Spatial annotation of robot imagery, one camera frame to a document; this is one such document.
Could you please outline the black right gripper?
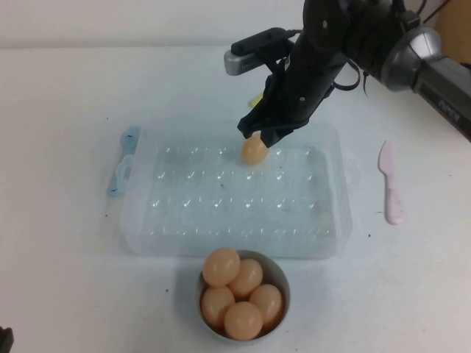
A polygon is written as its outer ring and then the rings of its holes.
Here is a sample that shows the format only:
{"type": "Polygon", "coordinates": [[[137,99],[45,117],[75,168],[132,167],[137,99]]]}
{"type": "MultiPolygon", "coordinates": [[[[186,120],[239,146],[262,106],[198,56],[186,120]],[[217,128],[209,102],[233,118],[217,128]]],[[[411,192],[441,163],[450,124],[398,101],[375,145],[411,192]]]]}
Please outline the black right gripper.
{"type": "Polygon", "coordinates": [[[253,108],[238,130],[245,139],[260,132],[264,145],[273,147],[308,123],[346,63],[341,52],[319,49],[306,36],[298,37],[263,108],[253,108]]]}

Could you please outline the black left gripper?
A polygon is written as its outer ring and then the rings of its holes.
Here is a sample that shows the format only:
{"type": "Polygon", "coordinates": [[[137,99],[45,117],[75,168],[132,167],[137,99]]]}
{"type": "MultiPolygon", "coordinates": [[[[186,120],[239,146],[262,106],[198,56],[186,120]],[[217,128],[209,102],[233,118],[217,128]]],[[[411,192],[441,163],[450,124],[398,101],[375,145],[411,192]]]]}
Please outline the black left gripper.
{"type": "Polygon", "coordinates": [[[12,345],[13,345],[12,329],[0,327],[0,353],[10,353],[12,345]]]}

